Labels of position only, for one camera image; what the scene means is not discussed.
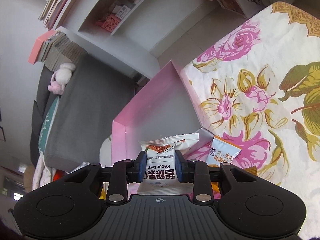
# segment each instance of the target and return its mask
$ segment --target floor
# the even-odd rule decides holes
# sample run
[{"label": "floor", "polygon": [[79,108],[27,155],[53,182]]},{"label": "floor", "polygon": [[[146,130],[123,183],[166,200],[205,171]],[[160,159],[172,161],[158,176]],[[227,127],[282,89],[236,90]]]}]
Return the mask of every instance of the floor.
[{"label": "floor", "polygon": [[[303,1],[298,0],[294,5],[320,19],[320,11],[310,7]],[[173,43],[158,58],[160,67],[165,66],[170,60],[175,61],[180,66],[187,65],[245,21],[246,19],[236,13],[216,8]]]}]

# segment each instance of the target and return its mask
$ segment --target metal screw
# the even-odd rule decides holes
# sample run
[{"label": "metal screw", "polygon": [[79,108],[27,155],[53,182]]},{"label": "metal screw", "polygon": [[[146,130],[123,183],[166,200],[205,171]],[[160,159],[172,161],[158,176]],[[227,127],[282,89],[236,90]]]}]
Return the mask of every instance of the metal screw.
[{"label": "metal screw", "polygon": [[196,199],[201,202],[210,201],[212,198],[208,194],[199,194],[196,196]]},{"label": "metal screw", "polygon": [[123,199],[124,197],[121,194],[112,194],[109,196],[109,200],[112,202],[119,202]]}]

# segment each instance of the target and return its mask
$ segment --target pink plush toy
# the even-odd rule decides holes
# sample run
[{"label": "pink plush toy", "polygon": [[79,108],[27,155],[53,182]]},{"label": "pink plush toy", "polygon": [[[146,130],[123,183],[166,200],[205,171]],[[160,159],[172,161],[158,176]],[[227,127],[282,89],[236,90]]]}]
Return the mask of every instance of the pink plush toy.
[{"label": "pink plush toy", "polygon": [[62,95],[66,84],[70,81],[76,66],[72,63],[63,63],[60,68],[53,73],[48,90],[55,95]]}]

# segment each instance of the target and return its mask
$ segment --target floral fabric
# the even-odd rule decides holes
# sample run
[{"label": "floral fabric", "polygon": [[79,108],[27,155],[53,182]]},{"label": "floral fabric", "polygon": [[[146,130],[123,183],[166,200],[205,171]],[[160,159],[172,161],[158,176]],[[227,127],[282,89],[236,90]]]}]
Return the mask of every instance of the floral fabric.
[{"label": "floral fabric", "polygon": [[[292,21],[293,11],[319,29],[314,17],[275,3],[182,71],[206,128],[242,148],[233,164],[257,166],[258,176],[304,201],[299,234],[308,239],[320,236],[320,36]],[[206,160],[209,147],[185,157]]]}]

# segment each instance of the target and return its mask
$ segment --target teal pillow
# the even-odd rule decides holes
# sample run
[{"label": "teal pillow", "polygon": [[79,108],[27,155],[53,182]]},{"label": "teal pillow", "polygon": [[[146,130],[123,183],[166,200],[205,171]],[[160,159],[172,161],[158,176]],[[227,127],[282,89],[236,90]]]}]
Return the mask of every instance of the teal pillow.
[{"label": "teal pillow", "polygon": [[59,101],[60,101],[60,98],[56,97],[56,99],[53,101],[52,105],[50,106],[49,111],[42,124],[40,136],[39,136],[39,153],[44,154],[44,150],[47,145],[50,130],[59,106]]}]

